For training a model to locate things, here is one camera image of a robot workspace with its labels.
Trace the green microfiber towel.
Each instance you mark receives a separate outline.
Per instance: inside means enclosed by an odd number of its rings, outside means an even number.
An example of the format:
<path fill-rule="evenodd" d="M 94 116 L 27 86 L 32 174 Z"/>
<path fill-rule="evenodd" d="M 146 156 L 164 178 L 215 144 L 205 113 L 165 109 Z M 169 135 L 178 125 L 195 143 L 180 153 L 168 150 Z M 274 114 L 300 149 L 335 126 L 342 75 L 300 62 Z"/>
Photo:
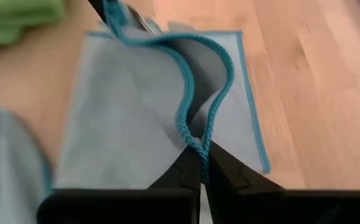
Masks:
<path fill-rule="evenodd" d="M 0 0 L 0 47 L 18 41 L 30 27 L 59 23 L 66 0 Z"/>

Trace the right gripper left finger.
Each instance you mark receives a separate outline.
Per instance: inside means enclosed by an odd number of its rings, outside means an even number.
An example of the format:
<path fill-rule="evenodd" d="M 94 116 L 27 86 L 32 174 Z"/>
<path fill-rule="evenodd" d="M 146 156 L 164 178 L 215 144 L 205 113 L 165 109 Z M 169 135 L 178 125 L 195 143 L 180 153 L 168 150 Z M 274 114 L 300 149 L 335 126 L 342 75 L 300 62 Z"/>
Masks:
<path fill-rule="evenodd" d="M 187 147 L 147 189 L 55 190 L 38 207 L 37 224 L 198 224 L 200 173 Z"/>

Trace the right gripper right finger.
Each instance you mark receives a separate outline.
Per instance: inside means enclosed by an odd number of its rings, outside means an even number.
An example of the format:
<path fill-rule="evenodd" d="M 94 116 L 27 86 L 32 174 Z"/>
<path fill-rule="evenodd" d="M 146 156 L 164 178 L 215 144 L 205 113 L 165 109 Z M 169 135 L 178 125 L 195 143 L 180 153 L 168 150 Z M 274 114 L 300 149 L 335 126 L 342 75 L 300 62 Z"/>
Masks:
<path fill-rule="evenodd" d="M 215 143 L 209 164 L 214 224 L 360 224 L 360 190 L 285 189 Z"/>

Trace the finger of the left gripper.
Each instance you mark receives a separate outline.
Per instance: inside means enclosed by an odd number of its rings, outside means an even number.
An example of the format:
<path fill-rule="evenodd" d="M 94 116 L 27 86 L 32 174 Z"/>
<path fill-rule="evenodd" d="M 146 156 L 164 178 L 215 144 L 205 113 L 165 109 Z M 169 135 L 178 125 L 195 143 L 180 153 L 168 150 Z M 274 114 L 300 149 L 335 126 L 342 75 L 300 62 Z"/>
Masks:
<path fill-rule="evenodd" d="M 103 22 L 106 22 L 103 0 L 88 0 Z"/>

